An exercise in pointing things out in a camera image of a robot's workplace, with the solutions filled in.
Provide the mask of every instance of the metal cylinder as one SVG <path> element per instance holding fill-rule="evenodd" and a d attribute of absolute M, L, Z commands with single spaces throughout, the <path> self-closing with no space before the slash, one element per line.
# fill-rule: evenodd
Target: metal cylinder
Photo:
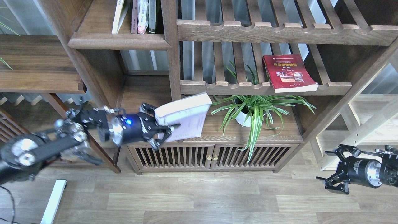
<path fill-rule="evenodd" d="M 344 166 L 348 169 L 347 173 L 351 183 L 372 188 L 381 186 L 379 177 L 381 164 L 379 161 L 350 156 L 346 159 L 346 163 Z"/>

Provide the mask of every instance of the black cable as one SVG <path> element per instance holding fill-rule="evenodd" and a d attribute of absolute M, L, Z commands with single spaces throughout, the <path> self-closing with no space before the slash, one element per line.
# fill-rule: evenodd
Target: black cable
<path fill-rule="evenodd" d="M 12 201 L 12 219 L 11 219 L 10 223 L 11 224 L 17 223 L 17 222 L 14 222 L 14 219 L 15 219 L 15 200 L 14 200 L 14 197 L 12 196 L 11 191 L 9 191 L 7 188 L 2 187 L 2 186 L 0 186 L 0 188 L 3 188 L 4 190 L 6 190 L 11 196 L 11 201 Z"/>
<path fill-rule="evenodd" d="M 9 222 L 8 220 L 6 220 L 6 219 L 3 219 L 3 218 L 0 218 L 1 220 L 4 220 L 4 221 L 6 221 L 6 222 Z M 16 223 L 16 224 L 20 224 L 19 222 L 13 222 L 13 223 Z"/>

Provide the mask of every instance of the wooden shelf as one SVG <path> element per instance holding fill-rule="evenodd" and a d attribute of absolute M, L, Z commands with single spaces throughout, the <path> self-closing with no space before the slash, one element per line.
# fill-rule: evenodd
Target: wooden shelf
<path fill-rule="evenodd" d="M 213 42 L 214 49 L 214 62 L 215 62 L 215 77 L 214 83 L 207 83 L 203 81 L 203 68 L 202 63 L 202 46 L 201 43 L 195 43 L 194 54 L 199 62 L 195 62 L 193 80 L 181 80 L 181 93 L 182 94 L 197 94 L 207 92 L 208 94 L 215 95 L 286 95 L 286 93 L 275 93 L 270 82 L 266 82 L 266 72 L 262 61 L 261 46 L 259 43 L 252 43 L 252 52 L 256 64 L 256 71 L 259 77 L 260 84 L 252 84 L 246 81 L 245 64 L 243 60 L 241 43 L 233 43 L 232 49 L 234 52 L 234 60 L 236 66 L 236 73 L 238 82 L 230 84 L 226 81 L 222 46 L 219 42 Z M 293 54 L 300 54 L 297 44 L 290 44 L 290 49 Z M 315 44 L 307 45 L 310 58 L 313 60 L 315 69 L 313 73 L 310 72 L 311 77 L 316 80 L 320 85 L 315 92 L 296 92 L 296 95 L 345 95 L 351 88 L 350 82 L 331 82 L 329 75 L 322 62 L 318 48 Z M 271 44 L 272 52 L 274 55 L 281 55 L 279 44 Z"/>
<path fill-rule="evenodd" d="M 318 24 L 310 11 L 307 1 L 297 0 L 297 11 L 302 24 L 290 23 L 283 3 L 271 1 L 276 27 L 263 22 L 256 0 L 247 0 L 251 24 L 242 26 L 235 21 L 232 5 L 222 1 L 222 24 L 211 24 L 206 16 L 195 16 L 196 20 L 178 20 L 180 41 L 223 41 L 252 43 L 312 43 L 344 45 L 390 45 L 398 36 L 398 26 L 368 25 L 353 0 L 346 0 L 348 9 L 356 24 L 342 24 L 330 1 L 318 1 L 328 24 Z M 205 13 L 202 1 L 195 1 L 195 12 Z"/>
<path fill-rule="evenodd" d="M 125 91 L 121 107 L 128 113 L 137 113 L 139 106 L 146 102 L 153 106 L 161 106 L 171 102 L 170 82 L 168 76 L 130 76 L 125 85 Z M 208 116 L 203 127 L 202 136 L 184 140 L 184 144 L 245 144 L 249 136 L 250 128 L 242 127 L 237 122 L 230 122 L 225 135 L 222 135 L 220 125 L 224 119 L 226 111 L 211 115 L 211 111 L 216 107 L 210 107 Z M 285 108 L 290 112 L 290 116 L 284 116 L 284 129 L 282 133 L 277 130 L 267 130 L 263 125 L 261 136 L 257 144 L 300 144 L 303 139 L 300 135 L 297 122 L 291 108 Z M 282 126 L 280 121 L 275 118 L 274 127 Z"/>
<path fill-rule="evenodd" d="M 57 36 L 0 35 L 1 92 L 85 93 L 86 88 Z"/>
<path fill-rule="evenodd" d="M 117 34 L 111 34 L 115 1 L 93 0 L 68 46 L 74 49 L 167 50 L 163 34 L 131 34 L 129 11 Z"/>

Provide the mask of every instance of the green leaf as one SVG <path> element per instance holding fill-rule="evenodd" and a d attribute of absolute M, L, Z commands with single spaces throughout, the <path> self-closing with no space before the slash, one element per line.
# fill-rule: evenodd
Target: green leaf
<path fill-rule="evenodd" d="M 7 62 L 4 61 L 1 57 L 0 57 L 0 61 L 1 61 L 3 64 L 5 64 L 7 67 L 9 67 L 11 70 L 13 70 L 12 67 L 9 66 L 9 65 L 7 64 Z"/>
<path fill-rule="evenodd" d="M 19 34 L 17 34 L 13 29 L 11 29 L 10 27 L 8 27 L 6 24 L 4 24 L 4 23 L 2 23 L 2 22 L 0 22 L 0 26 L 3 26 L 3 27 L 5 27 L 6 29 L 8 29 L 8 30 L 10 30 L 11 32 L 13 32 L 13 33 L 15 33 L 16 35 L 18 35 L 19 36 Z"/>

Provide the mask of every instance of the wooden shelf board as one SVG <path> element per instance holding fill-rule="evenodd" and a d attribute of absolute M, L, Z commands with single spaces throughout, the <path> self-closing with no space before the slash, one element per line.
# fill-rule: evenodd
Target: wooden shelf board
<path fill-rule="evenodd" d="M 360 94 L 351 105 L 361 124 L 364 124 L 373 115 L 380 113 L 379 110 L 396 96 L 396 94 Z M 361 144 L 398 144 L 397 130 L 398 117 L 395 117 L 373 131 Z"/>
<path fill-rule="evenodd" d="M 93 0 L 68 46 L 75 49 L 167 50 L 163 34 L 132 34 L 129 11 L 117 34 L 111 34 L 116 2 Z"/>
<path fill-rule="evenodd" d="M 143 103 L 153 106 L 161 106 L 171 102 L 170 82 L 168 76 L 129 76 L 126 81 L 124 95 L 121 107 L 128 113 L 137 113 L 139 106 Z M 242 127 L 237 122 L 232 121 L 228 125 L 225 135 L 222 135 L 220 125 L 224 119 L 225 113 L 219 112 L 210 115 L 215 107 L 210 107 L 208 116 L 203 127 L 202 136 L 184 140 L 184 144 L 246 144 L 250 128 Z M 263 125 L 261 135 L 257 141 L 258 144 L 299 144 L 303 143 L 297 126 L 295 117 L 290 108 L 286 108 L 290 116 L 284 116 L 284 129 L 282 133 L 277 130 L 267 130 Z M 282 126 L 280 121 L 275 118 L 273 127 Z"/>
<path fill-rule="evenodd" d="M 181 80 L 182 94 L 197 94 L 207 92 L 214 95 L 286 95 L 286 93 L 275 93 L 270 82 L 253 85 L 250 82 L 229 84 L 228 82 L 206 83 L 205 81 Z M 315 92 L 295 92 L 295 95 L 345 95 L 351 88 L 350 82 L 330 82 L 319 85 Z"/>
<path fill-rule="evenodd" d="M 0 91 L 85 93 L 86 88 L 57 36 L 0 35 Z"/>
<path fill-rule="evenodd" d="M 252 42 L 252 43 L 313 43 L 343 45 L 390 45 L 398 36 L 398 26 L 370 26 L 362 33 L 357 25 L 344 24 L 339 32 L 329 24 L 313 24 L 303 28 L 299 23 L 272 27 L 269 22 L 242 26 L 240 21 L 211 24 L 208 20 L 178 20 L 179 41 Z"/>

